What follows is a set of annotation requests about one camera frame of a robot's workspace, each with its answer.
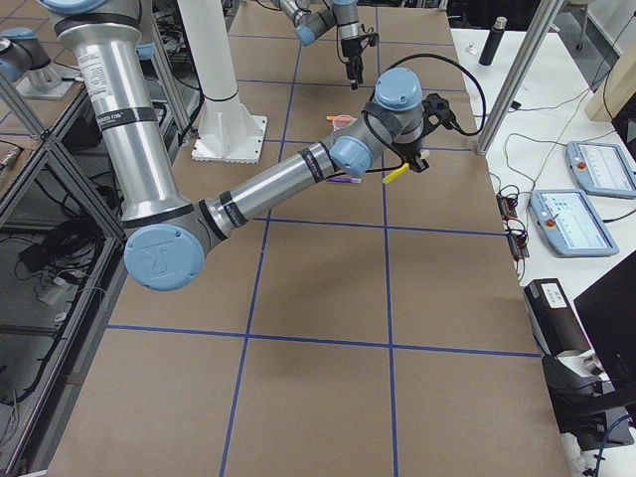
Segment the table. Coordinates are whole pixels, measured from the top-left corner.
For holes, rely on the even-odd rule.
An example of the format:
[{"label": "table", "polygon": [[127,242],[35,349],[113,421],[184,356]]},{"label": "table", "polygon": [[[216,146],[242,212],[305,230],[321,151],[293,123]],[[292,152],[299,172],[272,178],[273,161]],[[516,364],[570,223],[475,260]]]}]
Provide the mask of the table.
[{"label": "table", "polygon": [[[478,63],[480,50],[485,44],[488,32],[453,30],[452,35],[460,63],[477,77],[484,88],[488,104],[492,105],[525,34],[506,32],[495,61],[490,67],[484,67]],[[479,53],[471,54],[467,51],[471,43]],[[481,101],[477,90],[469,81],[467,88],[471,96],[473,112],[479,114]],[[611,124],[591,122],[585,115],[584,108],[591,99],[592,93],[558,34],[549,33],[528,71],[516,101],[522,104],[522,108],[532,109],[559,105],[563,101],[575,98],[579,93],[582,94],[578,99],[557,109],[518,111],[506,116],[486,156],[490,171],[501,178],[504,186],[516,184],[522,191],[529,191],[532,187],[528,179],[506,166],[504,144],[511,133],[555,141],[570,120],[571,122],[558,140],[561,143],[567,143],[570,140],[586,140],[613,131]],[[615,132],[599,139],[599,142],[619,144],[627,157],[630,157],[629,152]],[[538,189],[573,189],[577,187],[567,167],[564,148],[557,146],[553,150],[552,144],[538,144],[524,138],[513,137],[508,143],[507,151],[510,164],[531,177],[536,177],[539,174],[542,164],[548,157],[545,170],[537,181]],[[493,186],[496,191],[500,187],[495,178],[493,178]],[[634,201],[589,197],[595,209],[604,219],[622,216],[636,208]],[[528,221],[527,204],[528,195],[522,195],[518,214],[528,224],[530,234],[528,245],[530,258],[526,260],[525,274],[521,279],[522,286],[534,279],[556,277],[567,297],[572,301],[596,279],[636,249],[636,241],[634,241],[636,218],[630,217],[607,225],[620,247],[620,252],[617,255],[602,258],[558,258],[541,239],[541,232],[534,221]],[[574,366],[575,363],[571,361],[568,364]],[[593,452],[587,453],[589,462],[593,462],[591,454]],[[603,463],[603,475],[627,477],[633,474],[634,463],[636,463],[636,446],[608,449],[606,456],[608,460]]]},{"label": "table", "polygon": [[[242,102],[269,116],[263,155],[183,149],[187,196],[323,137],[327,114],[359,114],[397,58],[456,59],[443,12],[361,14],[382,41],[350,91],[333,35],[301,50],[282,15],[241,4],[231,46]],[[412,66],[471,124],[460,73]],[[321,184],[275,208],[183,290],[128,280],[48,475],[567,475],[486,162],[448,131],[428,146],[423,175]]]}]

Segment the light blue cap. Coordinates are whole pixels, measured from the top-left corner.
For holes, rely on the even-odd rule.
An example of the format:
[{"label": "light blue cap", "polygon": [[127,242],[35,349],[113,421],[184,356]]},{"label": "light blue cap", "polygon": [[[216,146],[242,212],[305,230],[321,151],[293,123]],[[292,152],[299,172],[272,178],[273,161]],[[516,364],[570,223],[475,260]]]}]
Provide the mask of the light blue cap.
[{"label": "light blue cap", "polygon": [[205,263],[195,236],[171,224],[153,224],[128,239],[124,263],[143,286],[160,291],[176,290],[194,280]]},{"label": "light blue cap", "polygon": [[139,60],[150,60],[155,54],[155,44],[146,43],[144,45],[137,45],[137,57]]},{"label": "light blue cap", "polygon": [[7,40],[37,40],[36,34],[33,33],[33,30],[26,27],[16,27],[5,30],[0,33],[0,36],[6,38]]},{"label": "light blue cap", "polygon": [[15,65],[0,60],[0,75],[6,78],[7,81],[13,82],[22,77],[22,72]]},{"label": "light blue cap", "polygon": [[314,32],[307,25],[298,25],[296,27],[296,35],[303,47],[308,47],[316,41]]},{"label": "light blue cap", "polygon": [[336,139],[329,154],[352,177],[362,177],[374,163],[374,155],[367,144],[352,136],[340,136]]},{"label": "light blue cap", "polygon": [[376,101],[391,111],[408,111],[421,103],[421,84],[408,68],[393,68],[376,82]]},{"label": "light blue cap", "polygon": [[106,0],[38,0],[49,10],[65,15],[87,13],[100,7]]}]

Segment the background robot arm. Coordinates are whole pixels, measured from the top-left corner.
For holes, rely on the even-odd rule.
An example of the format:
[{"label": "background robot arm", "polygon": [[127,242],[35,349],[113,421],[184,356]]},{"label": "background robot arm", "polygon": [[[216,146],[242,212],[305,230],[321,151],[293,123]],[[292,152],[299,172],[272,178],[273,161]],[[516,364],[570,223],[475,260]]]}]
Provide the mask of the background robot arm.
[{"label": "background robot arm", "polygon": [[17,81],[27,74],[31,85],[41,91],[62,83],[49,54],[28,28],[0,32],[0,74],[9,81]]},{"label": "background robot arm", "polygon": [[392,144],[418,156],[425,129],[421,87],[413,72],[394,69],[380,77],[374,101],[351,126],[195,206],[175,183],[135,53],[140,3],[42,1],[53,12],[60,42],[78,57],[125,197],[126,267],[144,286],[185,286],[233,229],[338,169],[360,177]]},{"label": "background robot arm", "polygon": [[374,47],[379,37],[373,31],[364,31],[358,17],[357,0],[333,0],[316,13],[298,5],[296,0],[272,0],[272,3],[292,21],[296,35],[305,47],[337,26],[351,88],[357,89],[358,84],[364,82],[362,52],[366,46]]}]

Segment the white pole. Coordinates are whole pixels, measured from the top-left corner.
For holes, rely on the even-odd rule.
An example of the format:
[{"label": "white pole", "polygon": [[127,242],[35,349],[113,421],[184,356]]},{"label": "white pole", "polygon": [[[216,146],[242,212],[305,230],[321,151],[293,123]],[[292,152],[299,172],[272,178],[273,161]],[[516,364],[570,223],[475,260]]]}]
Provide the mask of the white pole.
[{"label": "white pole", "polygon": [[221,0],[178,0],[206,102],[193,158],[258,162],[267,118],[240,103]]}]

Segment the black bottle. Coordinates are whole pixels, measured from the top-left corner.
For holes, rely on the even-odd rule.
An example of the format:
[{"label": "black bottle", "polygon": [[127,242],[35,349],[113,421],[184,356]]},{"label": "black bottle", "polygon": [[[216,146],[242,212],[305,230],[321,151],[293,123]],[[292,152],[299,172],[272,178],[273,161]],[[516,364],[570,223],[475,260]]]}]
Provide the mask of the black bottle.
[{"label": "black bottle", "polygon": [[497,20],[495,20],[495,25],[490,29],[486,45],[484,45],[484,51],[481,52],[481,57],[479,57],[479,63],[481,65],[487,67],[493,63],[493,58],[495,58],[495,53],[497,53],[497,49],[501,43],[501,37],[504,36],[504,32],[506,31],[507,22],[508,19],[506,17],[497,17]]}]

